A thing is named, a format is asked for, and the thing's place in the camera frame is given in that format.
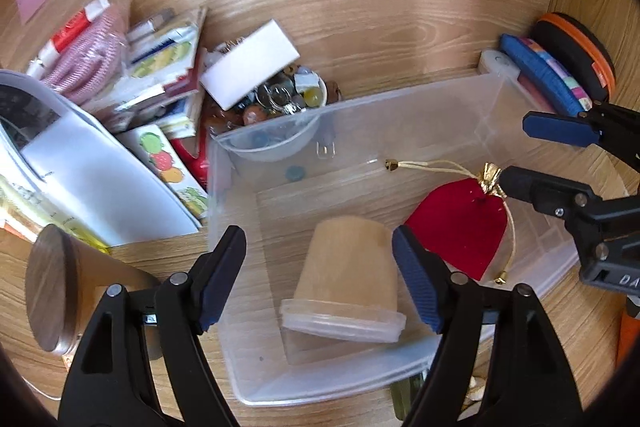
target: blue gripper pad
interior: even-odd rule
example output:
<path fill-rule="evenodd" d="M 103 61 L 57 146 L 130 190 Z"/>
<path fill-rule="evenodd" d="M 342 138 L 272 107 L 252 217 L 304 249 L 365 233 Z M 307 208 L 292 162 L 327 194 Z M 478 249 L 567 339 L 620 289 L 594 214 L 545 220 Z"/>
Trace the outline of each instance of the blue gripper pad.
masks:
<path fill-rule="evenodd" d="M 434 333 L 442 333 L 444 318 L 440 315 L 439 305 L 442 303 L 439 299 L 446 298 L 447 293 L 438 291 L 418 259 L 418 255 L 434 254 L 426 252 L 415 239 L 411 229 L 404 225 L 394 230 L 391 247 L 420 320 L 430 326 Z M 445 266 L 440 258 L 437 258 L 437 261 Z"/>
<path fill-rule="evenodd" d="M 546 112 L 528 112 L 522 119 L 522 129 L 532 138 L 576 147 L 588 147 L 600 141 L 600 134 L 587 122 Z"/>
<path fill-rule="evenodd" d="M 246 236 L 240 227 L 231 226 L 213 252 L 201 255 L 191 268 L 191 299 L 200 307 L 202 331 L 220 320 L 226 300 L 238 277 L 246 255 Z"/>

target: gold drawstring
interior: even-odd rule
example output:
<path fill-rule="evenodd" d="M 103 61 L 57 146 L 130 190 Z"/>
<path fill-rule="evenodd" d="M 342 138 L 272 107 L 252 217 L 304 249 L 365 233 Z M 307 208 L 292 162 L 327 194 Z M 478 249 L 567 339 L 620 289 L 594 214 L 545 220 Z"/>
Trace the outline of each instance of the gold drawstring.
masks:
<path fill-rule="evenodd" d="M 438 164 L 450 165 L 452 166 L 452 168 L 432 167 L 433 165 Z M 516 227 L 513 224 L 513 214 L 511 214 L 509 205 L 505 201 L 507 195 L 500 188 L 500 185 L 498 185 L 498 178 L 500 176 L 501 169 L 493 163 L 485 163 L 484 169 L 480 174 L 473 174 L 473 172 L 465 169 L 459 163 L 455 163 L 450 160 L 433 160 L 430 162 L 399 162 L 398 160 L 392 159 L 385 160 L 385 168 L 389 172 L 393 172 L 401 167 L 405 169 L 418 169 L 420 171 L 428 172 L 450 172 L 452 174 L 467 176 L 468 178 L 475 178 L 476 180 L 478 180 L 478 183 L 480 184 L 480 187 L 485 194 L 490 196 L 498 196 L 502 200 L 504 209 L 507 211 L 509 229 L 511 231 L 511 243 L 513 247 L 511 248 L 511 254 L 507 262 L 504 264 L 504 268 L 500 271 L 500 273 L 498 273 L 498 277 L 494 279 L 494 282 L 496 284 L 505 284 L 507 282 L 507 272 L 516 253 Z"/>

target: pink rope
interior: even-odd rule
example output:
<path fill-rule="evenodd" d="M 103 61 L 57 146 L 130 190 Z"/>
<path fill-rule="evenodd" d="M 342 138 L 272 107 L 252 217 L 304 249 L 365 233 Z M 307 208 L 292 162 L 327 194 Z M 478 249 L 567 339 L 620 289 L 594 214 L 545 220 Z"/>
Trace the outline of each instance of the pink rope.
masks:
<path fill-rule="evenodd" d="M 125 49 L 124 21 L 108 7 L 58 59 L 42 82 L 77 105 L 96 95 L 111 80 Z"/>

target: white cable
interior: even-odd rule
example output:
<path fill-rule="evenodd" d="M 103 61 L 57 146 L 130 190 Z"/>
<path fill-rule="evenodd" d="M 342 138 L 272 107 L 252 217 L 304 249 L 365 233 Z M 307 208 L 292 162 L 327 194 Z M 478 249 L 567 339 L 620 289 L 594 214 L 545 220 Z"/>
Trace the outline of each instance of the white cable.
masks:
<path fill-rule="evenodd" d="M 44 396 L 44 398 L 49 398 L 50 400 L 53 400 L 55 402 L 59 402 L 60 400 L 62 400 L 61 396 L 51 396 L 47 393 L 44 393 L 43 391 L 39 390 L 36 386 L 34 386 L 29 380 L 27 380 L 26 378 L 22 377 L 22 379 L 27 383 L 27 385 L 29 387 L 31 387 L 36 393 L 40 393 L 42 396 Z"/>

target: clear plastic storage box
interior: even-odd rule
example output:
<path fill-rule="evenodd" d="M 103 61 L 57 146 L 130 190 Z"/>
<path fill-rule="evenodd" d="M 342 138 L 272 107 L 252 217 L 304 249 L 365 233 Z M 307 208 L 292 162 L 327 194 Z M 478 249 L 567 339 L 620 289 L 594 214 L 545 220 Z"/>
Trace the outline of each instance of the clear plastic storage box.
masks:
<path fill-rule="evenodd" d="M 597 179 L 606 157 L 597 155 L 595 169 L 593 152 L 527 137 L 522 117 L 532 109 L 519 85 L 484 74 L 340 102 L 213 141 L 210 245 L 228 225 L 242 227 L 248 241 L 218 326 L 238 399 L 248 405 L 334 399 L 430 365 L 439 337 L 420 322 L 399 275 L 398 311 L 407 321 L 397 343 L 353 343 L 282 328 L 280 305 L 293 296 L 316 224 L 355 215 L 392 229 L 430 190 L 460 178 L 411 169 L 391 173 L 386 158 L 444 158 L 472 172 L 487 161 L 514 164 L 580 180 L 596 192 L 606 186 L 615 196 L 623 193 L 619 178 L 606 184 Z M 577 260 L 574 244 L 559 219 L 519 201 L 508 204 L 517 250 L 506 287 L 527 282 L 542 296 Z M 482 283 L 495 284 L 510 251 L 507 231 Z"/>

